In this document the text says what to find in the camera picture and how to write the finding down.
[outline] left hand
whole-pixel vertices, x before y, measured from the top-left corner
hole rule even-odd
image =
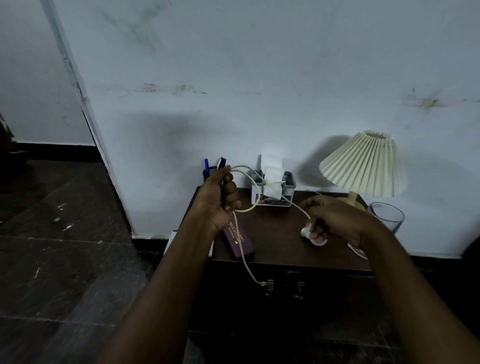
[[[218,232],[230,222],[232,211],[240,208],[240,194],[230,173],[230,166],[226,166],[215,170],[206,179],[191,211],[204,215]]]

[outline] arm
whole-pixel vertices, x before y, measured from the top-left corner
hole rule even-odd
[[[152,280],[103,349],[98,364],[182,362],[210,245],[230,221],[230,211],[241,207],[229,171],[229,166],[219,169],[204,183]]]
[[[368,256],[394,325],[417,364],[480,363],[480,342],[455,317],[413,264],[395,236],[375,217],[328,196],[305,200],[312,239],[339,235]],[[329,231],[322,229],[322,220]]]

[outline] purple case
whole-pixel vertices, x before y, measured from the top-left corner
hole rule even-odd
[[[240,231],[240,239],[241,239],[241,247],[243,249],[243,255],[245,259],[247,257],[251,258],[255,255],[255,249],[253,248],[253,244],[251,240],[248,238],[245,230],[239,223],[239,231]],[[237,242],[237,235],[235,233],[235,221],[231,220],[226,227],[223,228],[223,233],[227,237],[228,245],[235,256],[236,260],[242,260],[241,258],[241,251],[240,246]]]

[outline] hand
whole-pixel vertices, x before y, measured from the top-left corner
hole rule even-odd
[[[313,196],[299,204],[311,220],[310,239],[321,243],[328,234],[338,235],[361,249],[363,237],[371,237],[386,227],[374,216],[330,196]]]
[[[230,166],[215,170],[203,183],[191,211],[205,216],[216,232],[230,222],[232,211],[241,208],[240,194]]]

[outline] lamp base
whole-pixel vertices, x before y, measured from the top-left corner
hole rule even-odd
[[[352,205],[353,207],[358,208],[359,210],[365,211],[365,208],[363,205],[357,201],[357,196],[355,192],[349,192],[348,197],[337,197],[340,201],[343,201],[349,205]]]

